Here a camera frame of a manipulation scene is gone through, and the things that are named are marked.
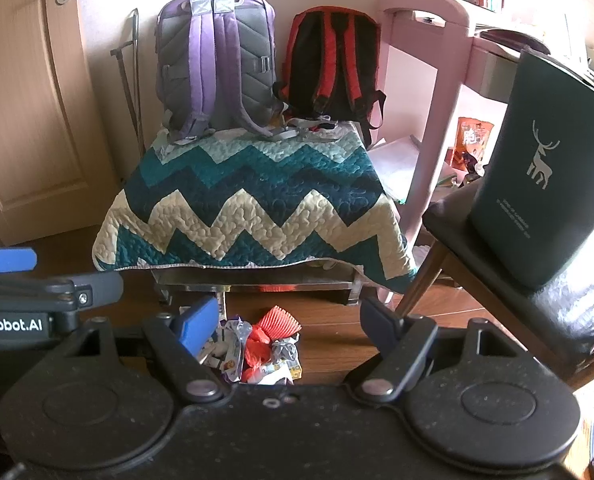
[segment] purple shoulder strap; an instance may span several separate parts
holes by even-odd
[[[190,0],[188,75],[191,112],[179,134],[201,137],[215,108],[216,60],[213,0]]]
[[[215,48],[219,78],[227,106],[239,125],[253,134],[272,137],[267,128],[255,124],[241,101],[241,46],[235,17],[235,0],[215,0]]]

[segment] purple backpack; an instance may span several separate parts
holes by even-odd
[[[280,108],[275,11],[266,0],[173,0],[157,17],[157,96],[171,140],[243,127],[263,137]]]

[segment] door panel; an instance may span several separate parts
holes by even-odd
[[[101,222],[116,192],[77,0],[0,0],[0,238]]]

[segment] green gift bag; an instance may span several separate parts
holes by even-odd
[[[594,78],[524,50],[470,219],[539,288],[594,234]]]

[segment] white deer print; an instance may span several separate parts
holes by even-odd
[[[547,165],[541,157],[546,156],[546,150],[554,150],[561,141],[558,140],[557,144],[555,144],[554,146],[552,145],[552,142],[550,142],[549,144],[542,144],[541,140],[539,140],[539,128],[535,129],[535,121],[532,122],[532,134],[535,136],[535,139],[539,143],[539,146],[537,146],[537,151],[535,152],[535,155],[532,158],[532,162],[530,163],[530,167],[528,168],[526,174],[530,175],[532,173],[530,177],[533,180],[535,180],[535,177],[539,175],[539,178],[537,179],[537,184],[541,184],[541,181],[543,181],[543,186],[541,187],[541,189],[546,189],[546,186],[548,185],[548,180],[552,175],[552,170],[550,166]]]

